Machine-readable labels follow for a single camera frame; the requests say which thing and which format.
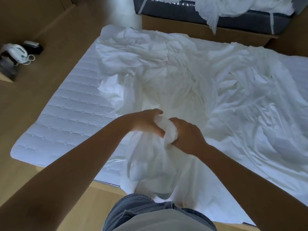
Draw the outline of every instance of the jeans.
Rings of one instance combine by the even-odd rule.
[[[103,231],[112,231],[138,214],[160,211],[163,209],[175,209],[190,216],[203,225],[206,225],[213,231],[217,231],[214,223],[200,212],[189,208],[179,208],[171,201],[156,203],[151,198],[142,194],[130,194],[121,198],[108,214]]]

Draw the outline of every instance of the white strap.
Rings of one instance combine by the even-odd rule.
[[[272,31],[272,35],[274,35],[274,14],[270,13],[269,14],[269,20],[270,20],[270,29]]]
[[[140,7],[140,10],[138,11],[138,14],[141,14],[141,12],[142,12],[146,2],[147,2],[147,0],[143,0],[143,3],[141,5],[141,7]]]

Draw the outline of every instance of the person's right hand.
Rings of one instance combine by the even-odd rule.
[[[178,138],[172,143],[181,151],[199,157],[208,146],[200,129],[182,119],[170,118],[177,131]]]

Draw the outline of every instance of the cabinet door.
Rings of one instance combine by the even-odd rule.
[[[0,44],[31,39],[64,11],[60,0],[0,0]]]

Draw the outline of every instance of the wooden floor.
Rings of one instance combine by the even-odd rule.
[[[0,205],[38,169],[10,157],[18,137],[40,112],[78,60],[100,34],[115,24],[141,28],[133,0],[81,0],[36,37],[44,52],[23,66],[15,83],[0,81]],[[59,230],[100,230],[123,193],[94,183],[65,218]],[[235,230],[218,224],[219,230]]]

